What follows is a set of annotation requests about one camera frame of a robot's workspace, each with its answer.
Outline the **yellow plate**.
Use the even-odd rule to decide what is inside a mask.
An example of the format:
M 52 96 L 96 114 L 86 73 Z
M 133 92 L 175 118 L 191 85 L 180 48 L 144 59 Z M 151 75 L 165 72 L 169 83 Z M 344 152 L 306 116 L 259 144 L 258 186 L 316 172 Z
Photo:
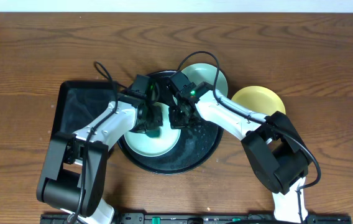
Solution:
M 263 86 L 247 86 L 235 93 L 232 101 L 258 113 L 273 115 L 279 111 L 286 114 L 282 99 L 272 90 Z

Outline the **green yellow sponge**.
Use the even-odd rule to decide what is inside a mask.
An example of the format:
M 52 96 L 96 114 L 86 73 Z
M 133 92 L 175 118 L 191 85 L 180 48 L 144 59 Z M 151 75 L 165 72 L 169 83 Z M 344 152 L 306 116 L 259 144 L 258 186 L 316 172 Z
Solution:
M 159 138 L 161 135 L 161 130 L 160 129 L 149 130 L 146 132 L 146 135 L 149 138 Z

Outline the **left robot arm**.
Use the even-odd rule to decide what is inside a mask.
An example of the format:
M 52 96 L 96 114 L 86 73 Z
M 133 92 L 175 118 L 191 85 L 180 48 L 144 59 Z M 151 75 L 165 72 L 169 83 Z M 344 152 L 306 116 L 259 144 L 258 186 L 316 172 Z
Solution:
M 102 198 L 109 150 L 129 131 L 145 133 L 162 124 L 159 105 L 119 94 L 85 127 L 52 136 L 37 200 L 69 213 L 67 223 L 111 223 L 115 210 Z

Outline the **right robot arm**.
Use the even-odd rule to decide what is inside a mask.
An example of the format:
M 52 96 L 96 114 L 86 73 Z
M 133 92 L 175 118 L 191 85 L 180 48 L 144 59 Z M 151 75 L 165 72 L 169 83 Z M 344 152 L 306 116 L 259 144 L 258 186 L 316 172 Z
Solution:
M 273 193 L 275 219 L 306 220 L 303 187 L 311 160 L 285 114 L 249 110 L 206 82 L 169 84 L 168 88 L 177 100 L 170 108 L 173 129 L 209 121 L 231 133 L 240 140 L 255 176 Z

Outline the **light green plate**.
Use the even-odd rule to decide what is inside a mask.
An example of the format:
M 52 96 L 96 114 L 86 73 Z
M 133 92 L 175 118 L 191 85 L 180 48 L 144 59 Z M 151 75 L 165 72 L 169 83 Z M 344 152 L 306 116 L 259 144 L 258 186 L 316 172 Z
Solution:
M 201 82 L 207 82 L 213 85 L 216 70 L 217 68 L 213 65 L 207 63 L 195 63 L 187 66 L 181 72 L 184 73 L 195 85 L 199 85 Z M 224 96 L 227 96 L 229 88 L 227 79 L 222 71 L 219 71 L 216 89 L 219 90 Z
M 172 129 L 169 121 L 169 106 L 163 103 L 156 103 L 161 106 L 163 125 L 159 138 L 149 138 L 146 133 L 127 132 L 124 135 L 127 145 L 136 153 L 146 157 L 161 156 L 170 151 L 178 142 L 181 134 L 180 129 Z

